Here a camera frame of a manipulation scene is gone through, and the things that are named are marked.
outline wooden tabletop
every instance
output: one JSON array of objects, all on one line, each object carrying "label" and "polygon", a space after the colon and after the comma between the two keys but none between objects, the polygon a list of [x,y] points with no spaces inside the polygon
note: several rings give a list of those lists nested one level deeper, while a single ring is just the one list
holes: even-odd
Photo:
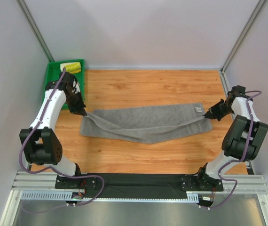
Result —
[{"label": "wooden tabletop", "polygon": [[[225,99],[218,71],[187,70],[87,70],[87,111],[150,105],[201,102],[207,110]],[[220,152],[232,120],[211,120],[213,130],[158,144],[85,137],[79,134],[82,117],[61,111],[55,133],[63,154],[82,172],[190,174]],[[32,170],[41,169],[33,166]],[[229,174],[247,174],[244,163]]]}]

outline gray fabric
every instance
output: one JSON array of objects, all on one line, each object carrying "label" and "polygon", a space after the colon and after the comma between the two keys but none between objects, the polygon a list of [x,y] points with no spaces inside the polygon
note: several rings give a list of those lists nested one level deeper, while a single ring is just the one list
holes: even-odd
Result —
[{"label": "gray fabric", "polygon": [[80,134],[153,144],[212,130],[204,114],[201,103],[96,110],[83,117]]}]

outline perforated metal strip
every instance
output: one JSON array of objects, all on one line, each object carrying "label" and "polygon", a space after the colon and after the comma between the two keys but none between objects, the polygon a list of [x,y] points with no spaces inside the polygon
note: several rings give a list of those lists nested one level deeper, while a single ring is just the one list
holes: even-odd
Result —
[{"label": "perforated metal strip", "polygon": [[[72,199],[72,192],[62,191],[23,191],[22,200],[61,200],[61,201],[79,201]],[[81,201],[87,201],[90,198],[83,198]],[[199,202],[198,194],[187,194],[187,199],[111,199],[97,198],[95,201],[103,202]]]}]

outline green plastic tray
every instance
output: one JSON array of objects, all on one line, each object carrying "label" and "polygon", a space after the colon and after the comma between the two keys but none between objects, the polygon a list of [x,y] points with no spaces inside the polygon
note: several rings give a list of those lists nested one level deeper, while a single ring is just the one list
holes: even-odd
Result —
[{"label": "green plastic tray", "polygon": [[[73,63],[73,62],[80,62],[81,66],[82,66],[82,71],[76,74],[73,74],[74,76],[76,76],[76,78],[78,79],[79,82],[79,88],[81,90],[83,99],[84,98],[84,85],[85,85],[85,80],[84,80],[84,75],[85,75],[85,61],[83,59],[78,59],[78,60],[65,60],[65,61],[57,61],[57,62],[51,62],[48,63],[47,68],[46,68],[46,78],[45,78],[45,82],[44,85],[46,86],[46,84],[50,81],[55,81],[59,79],[59,75],[60,75],[60,64],[63,63]],[[68,105],[64,104],[63,107],[61,108],[61,110],[66,110],[68,109]]]}]

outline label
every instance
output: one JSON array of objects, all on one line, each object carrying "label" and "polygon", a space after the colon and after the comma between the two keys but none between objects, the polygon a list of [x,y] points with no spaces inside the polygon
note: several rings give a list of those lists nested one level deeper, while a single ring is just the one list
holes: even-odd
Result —
[{"label": "label", "polygon": [[200,107],[195,107],[196,112],[202,112],[202,109]]}]

